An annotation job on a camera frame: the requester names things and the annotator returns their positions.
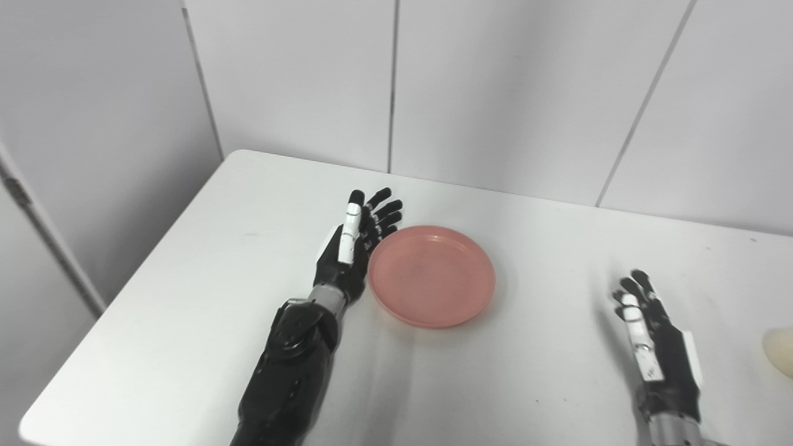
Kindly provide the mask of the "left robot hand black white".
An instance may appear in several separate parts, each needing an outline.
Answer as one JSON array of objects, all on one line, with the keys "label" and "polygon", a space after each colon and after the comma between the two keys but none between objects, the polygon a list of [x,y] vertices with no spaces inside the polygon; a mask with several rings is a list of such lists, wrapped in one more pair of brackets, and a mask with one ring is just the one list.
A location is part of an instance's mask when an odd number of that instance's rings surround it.
[{"label": "left robot hand black white", "polygon": [[317,260],[315,286],[331,286],[340,291],[346,305],[360,298],[374,249],[398,231],[397,224],[403,218],[404,203],[392,197],[390,188],[383,188],[370,198],[362,190],[351,192],[344,221]]}]

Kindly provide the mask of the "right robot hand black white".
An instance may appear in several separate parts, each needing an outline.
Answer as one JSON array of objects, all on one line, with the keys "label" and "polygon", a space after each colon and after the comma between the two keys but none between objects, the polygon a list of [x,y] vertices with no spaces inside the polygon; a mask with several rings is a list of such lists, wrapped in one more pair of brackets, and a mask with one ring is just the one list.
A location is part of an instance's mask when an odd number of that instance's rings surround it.
[{"label": "right robot hand black white", "polygon": [[643,416],[676,413],[700,423],[701,370],[691,333],[672,323],[645,271],[634,269],[619,283],[612,297],[642,378],[638,393]]}]

